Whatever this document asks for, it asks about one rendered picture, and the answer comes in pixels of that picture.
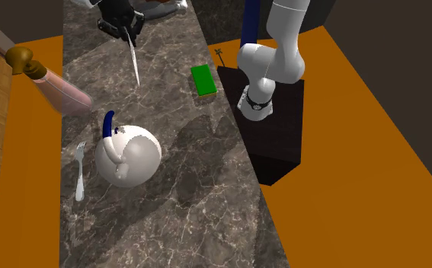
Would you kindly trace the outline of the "white round bowl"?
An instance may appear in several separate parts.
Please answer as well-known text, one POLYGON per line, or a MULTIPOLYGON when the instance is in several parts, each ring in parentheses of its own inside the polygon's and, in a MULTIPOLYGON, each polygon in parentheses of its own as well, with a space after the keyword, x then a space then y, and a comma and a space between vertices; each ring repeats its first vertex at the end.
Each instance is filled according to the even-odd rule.
POLYGON ((94 159, 98 173, 107 182, 116 187, 135 187, 154 175, 162 159, 162 149, 153 134, 140 126, 125 125, 112 127, 112 139, 117 154, 126 159, 129 170, 125 179, 116 178, 116 165, 108 158, 102 138, 94 159))

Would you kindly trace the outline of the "dark robot stand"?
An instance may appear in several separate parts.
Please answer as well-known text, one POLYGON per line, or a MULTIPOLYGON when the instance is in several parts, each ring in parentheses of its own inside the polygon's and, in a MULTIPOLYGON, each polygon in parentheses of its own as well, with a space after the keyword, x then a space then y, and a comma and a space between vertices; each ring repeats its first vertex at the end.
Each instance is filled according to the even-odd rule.
POLYGON ((250 121, 237 108, 248 84, 246 75, 223 66, 217 72, 258 182, 271 186, 301 163, 304 81, 277 82, 274 112, 262 121, 250 121))

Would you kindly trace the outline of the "green sponge with yellow base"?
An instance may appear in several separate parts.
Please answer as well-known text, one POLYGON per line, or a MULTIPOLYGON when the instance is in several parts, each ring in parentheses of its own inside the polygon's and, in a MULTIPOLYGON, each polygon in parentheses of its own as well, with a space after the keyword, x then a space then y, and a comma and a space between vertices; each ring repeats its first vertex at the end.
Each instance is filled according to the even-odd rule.
POLYGON ((191 67, 190 71, 199 97, 215 94, 217 92, 210 67, 207 64, 191 67))

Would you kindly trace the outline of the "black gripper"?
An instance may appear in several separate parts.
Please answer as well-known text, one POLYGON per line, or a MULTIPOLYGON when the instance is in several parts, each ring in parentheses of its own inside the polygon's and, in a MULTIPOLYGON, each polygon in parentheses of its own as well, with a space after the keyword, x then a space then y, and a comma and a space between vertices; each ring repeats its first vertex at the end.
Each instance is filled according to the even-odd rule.
POLYGON ((102 0, 100 2, 101 17, 97 21, 98 29, 120 39, 118 27, 130 27, 130 41, 136 45, 136 38, 145 23, 145 15, 134 11, 129 0, 102 0))

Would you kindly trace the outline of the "pink bottle with brown cap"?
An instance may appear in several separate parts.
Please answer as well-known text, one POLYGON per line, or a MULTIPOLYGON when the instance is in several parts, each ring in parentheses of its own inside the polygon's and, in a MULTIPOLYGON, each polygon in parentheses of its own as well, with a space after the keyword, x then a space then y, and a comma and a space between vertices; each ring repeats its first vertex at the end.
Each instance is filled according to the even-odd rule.
POLYGON ((87 93, 33 57, 33 52, 27 47, 15 46, 7 50, 5 61, 11 66, 12 75, 25 74, 54 110, 62 115, 77 116, 91 111, 93 101, 87 93))

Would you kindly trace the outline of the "dark blue pole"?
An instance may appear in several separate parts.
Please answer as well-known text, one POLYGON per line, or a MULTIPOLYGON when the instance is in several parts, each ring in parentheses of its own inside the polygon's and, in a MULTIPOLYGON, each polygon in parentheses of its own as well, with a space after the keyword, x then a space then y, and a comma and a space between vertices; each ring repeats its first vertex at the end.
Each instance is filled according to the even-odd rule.
POLYGON ((245 0, 240 47, 257 42, 260 9, 261 0, 245 0))

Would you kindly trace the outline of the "dark grey plate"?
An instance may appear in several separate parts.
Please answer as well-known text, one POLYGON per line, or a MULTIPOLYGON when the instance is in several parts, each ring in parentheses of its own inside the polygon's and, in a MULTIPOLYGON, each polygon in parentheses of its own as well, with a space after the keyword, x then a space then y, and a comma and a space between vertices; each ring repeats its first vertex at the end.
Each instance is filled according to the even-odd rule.
POLYGON ((163 18, 179 9, 177 2, 164 4, 158 1, 150 1, 142 3, 137 10, 144 14, 146 20, 163 18))

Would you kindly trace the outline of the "silver fork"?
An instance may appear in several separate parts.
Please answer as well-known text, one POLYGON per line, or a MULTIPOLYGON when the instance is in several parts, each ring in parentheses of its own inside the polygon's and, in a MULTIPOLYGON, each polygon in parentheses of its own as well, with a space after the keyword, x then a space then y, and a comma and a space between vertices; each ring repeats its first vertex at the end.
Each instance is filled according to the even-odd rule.
POLYGON ((80 142, 75 150, 75 160, 78 162, 78 179, 77 184, 75 188, 75 200, 77 202, 80 202, 85 197, 85 189, 84 189, 84 182, 83 182, 83 158, 85 154, 85 145, 86 142, 80 142))

